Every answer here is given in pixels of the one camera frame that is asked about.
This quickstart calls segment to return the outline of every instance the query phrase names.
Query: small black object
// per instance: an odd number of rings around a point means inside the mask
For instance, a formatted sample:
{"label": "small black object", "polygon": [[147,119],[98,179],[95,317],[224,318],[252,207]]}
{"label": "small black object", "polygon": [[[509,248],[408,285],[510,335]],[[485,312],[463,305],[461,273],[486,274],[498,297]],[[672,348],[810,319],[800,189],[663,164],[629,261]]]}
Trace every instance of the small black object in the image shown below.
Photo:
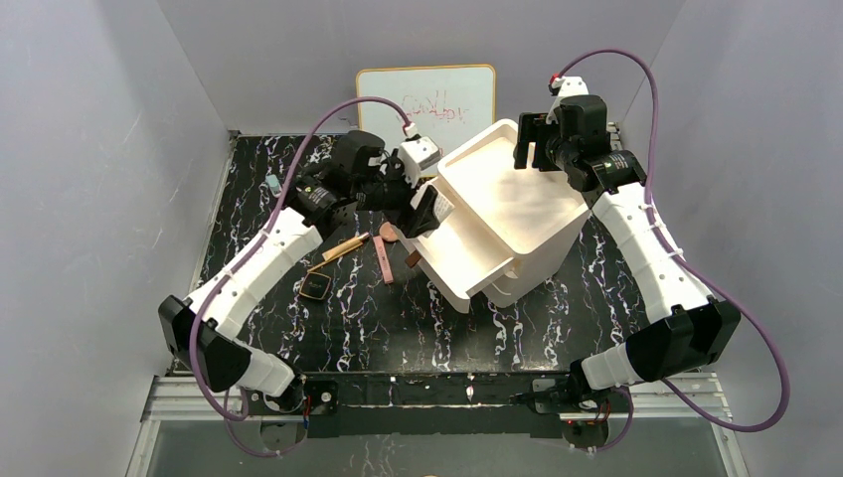
{"label": "small black object", "polygon": [[608,422],[569,420],[562,427],[562,437],[577,449],[603,447],[608,442]]}
{"label": "small black object", "polygon": [[355,182],[357,209],[362,211],[398,211],[408,207],[413,188],[405,179],[404,163],[398,149],[384,159],[383,172]]}
{"label": "small black object", "polygon": [[434,213],[438,197],[439,191],[434,187],[428,187],[421,195],[415,209],[410,205],[410,201],[406,201],[400,211],[385,211],[384,215],[390,223],[396,225],[404,233],[405,237],[415,238],[439,228],[439,220]]}
{"label": "small black object", "polygon": [[331,289],[331,277],[311,271],[304,275],[298,294],[312,300],[324,300]]}
{"label": "small black object", "polygon": [[330,235],[330,221],[334,209],[342,206],[342,201],[321,182],[311,176],[302,176],[295,182],[295,190],[286,198],[286,204],[304,217],[307,226],[316,226],[319,233]]}
{"label": "small black object", "polygon": [[[304,394],[310,398],[310,415],[332,415],[339,408],[339,385],[329,380],[307,380],[304,383]],[[325,393],[331,395],[326,402],[322,400]]]}
{"label": "small black object", "polygon": [[370,176],[378,167],[370,166],[369,160],[380,156],[385,146],[383,139],[370,132],[352,130],[337,141],[331,161],[348,175]]}
{"label": "small black object", "polygon": [[[170,295],[158,306],[158,318],[170,353],[190,368],[190,329],[196,314],[190,305]],[[252,352],[217,333],[210,325],[212,321],[216,323],[211,318],[199,324],[196,356],[200,369],[192,371],[202,373],[211,391],[219,393],[234,386],[243,376]]]}
{"label": "small black object", "polygon": [[527,168],[530,144],[535,143],[532,167],[565,171],[569,185],[583,193],[590,208],[605,192],[615,194],[626,184],[644,183],[647,175],[635,156],[611,149],[606,105],[599,96],[563,98],[554,115],[557,120],[548,123],[547,114],[521,114],[513,152],[516,169]]}
{"label": "small black object", "polygon": [[673,315],[633,333],[626,339],[626,354],[635,373],[647,382],[720,359],[741,322],[741,312],[728,301],[690,310],[677,305]]}

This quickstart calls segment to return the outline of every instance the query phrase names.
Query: white wall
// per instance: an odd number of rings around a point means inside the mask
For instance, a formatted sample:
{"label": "white wall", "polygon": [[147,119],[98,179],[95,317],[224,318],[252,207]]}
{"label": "white wall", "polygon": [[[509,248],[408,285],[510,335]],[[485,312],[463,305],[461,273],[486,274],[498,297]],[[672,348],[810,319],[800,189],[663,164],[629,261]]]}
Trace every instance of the white wall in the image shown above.
{"label": "white wall", "polygon": [[0,475],[123,475],[227,132],[154,0],[3,0],[0,64]]}
{"label": "white wall", "polygon": [[[740,436],[753,475],[840,475],[843,422],[843,4],[689,0],[655,61],[655,199],[690,261],[769,327],[793,396],[778,426]],[[646,154],[649,90],[623,123]],[[740,423],[778,400],[746,323],[716,366]]]}
{"label": "white wall", "polygon": [[[576,55],[624,46],[652,61],[684,0],[158,0],[230,129],[303,132],[354,97],[365,68],[488,63],[497,116],[548,108],[547,82]],[[597,58],[577,69],[614,119],[644,76]],[[356,111],[346,115],[356,124]],[[335,119],[325,130],[344,131]]]}

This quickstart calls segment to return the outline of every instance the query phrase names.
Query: black marble table surface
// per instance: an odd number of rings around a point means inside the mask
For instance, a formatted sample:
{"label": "black marble table surface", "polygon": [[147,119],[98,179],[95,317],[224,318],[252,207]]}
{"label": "black marble table surface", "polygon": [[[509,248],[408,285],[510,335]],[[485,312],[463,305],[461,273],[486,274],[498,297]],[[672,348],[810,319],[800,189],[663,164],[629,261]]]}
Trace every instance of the black marble table surface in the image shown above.
{"label": "black marble table surface", "polygon": [[[308,145],[308,163],[328,158],[336,136]],[[275,199],[263,183],[286,172],[302,136],[244,136],[216,215],[201,273],[206,280],[263,226]],[[395,282],[384,284],[371,241],[322,268],[333,277],[326,301],[297,295],[321,252],[355,235],[376,235],[377,213],[349,225],[308,254],[269,292],[240,339],[278,353],[304,372],[518,372],[562,370],[621,342],[646,323],[643,300],[608,232],[588,220],[553,277],[498,308],[482,293],[456,312],[399,243],[387,244]]]}

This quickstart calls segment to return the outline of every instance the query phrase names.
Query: white box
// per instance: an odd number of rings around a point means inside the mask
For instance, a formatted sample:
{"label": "white box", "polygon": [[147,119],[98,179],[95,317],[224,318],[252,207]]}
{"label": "white box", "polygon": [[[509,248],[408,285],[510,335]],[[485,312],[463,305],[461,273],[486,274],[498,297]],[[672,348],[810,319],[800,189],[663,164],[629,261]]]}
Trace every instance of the white box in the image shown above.
{"label": "white box", "polygon": [[439,162],[433,184],[455,206],[428,238],[403,238],[459,312],[482,291],[509,306],[556,273],[589,208],[564,172],[516,170],[518,126],[500,120]]}

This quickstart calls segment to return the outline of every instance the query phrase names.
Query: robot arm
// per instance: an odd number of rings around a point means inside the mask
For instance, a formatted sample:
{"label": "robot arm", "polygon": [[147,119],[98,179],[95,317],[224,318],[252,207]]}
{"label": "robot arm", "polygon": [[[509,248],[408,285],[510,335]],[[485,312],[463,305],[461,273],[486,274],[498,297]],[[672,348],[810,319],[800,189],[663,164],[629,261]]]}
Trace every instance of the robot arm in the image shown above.
{"label": "robot arm", "polygon": [[[385,211],[408,237],[429,233],[453,205],[421,183],[422,170],[441,154],[414,126],[408,139],[387,157],[384,142],[352,131],[337,143],[331,160],[304,171],[271,230],[261,230],[232,261],[185,299],[167,297],[158,315],[170,352],[190,366],[190,329],[217,282],[228,276],[202,317],[197,346],[200,370],[214,392],[238,386],[279,398],[302,376],[282,358],[237,339],[263,297],[306,254],[317,249],[339,225],[339,212],[357,207]],[[250,254],[240,268],[241,258]]]}
{"label": "robot arm", "polygon": [[[600,399],[612,387],[653,382],[716,362],[740,312],[717,300],[658,242],[653,227],[682,252],[657,213],[656,225],[650,225],[646,174],[631,152],[612,150],[602,99],[588,94],[580,78],[554,78],[550,88],[556,99],[549,113],[519,118],[515,167],[526,168],[532,151],[532,167],[567,173],[569,184],[583,194],[626,259],[644,298],[649,326],[620,346],[574,361],[568,378],[544,397],[568,403]],[[513,400],[532,398],[535,394],[529,393]]]}

